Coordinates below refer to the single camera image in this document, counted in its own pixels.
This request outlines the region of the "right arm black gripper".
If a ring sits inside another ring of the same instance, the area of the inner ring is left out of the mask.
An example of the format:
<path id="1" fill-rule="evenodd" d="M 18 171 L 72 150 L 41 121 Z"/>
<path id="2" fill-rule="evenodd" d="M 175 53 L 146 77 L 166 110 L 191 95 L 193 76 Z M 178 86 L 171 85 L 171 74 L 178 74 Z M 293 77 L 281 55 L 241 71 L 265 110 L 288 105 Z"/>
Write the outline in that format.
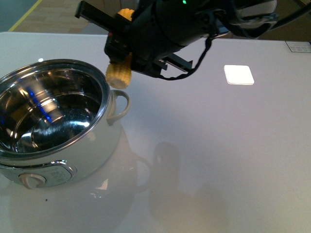
<path id="1" fill-rule="evenodd" d="M 136 10 L 121 9 L 114 17 L 80 1 L 76 18 L 109 31 L 104 48 L 109 58 L 123 61 L 132 53 L 131 70 L 163 78 L 171 65 L 186 78 L 200 66 L 212 40 L 221 35 L 225 15 L 223 0 L 142 0 Z M 194 66 L 175 53 L 205 37 L 205 48 Z"/>

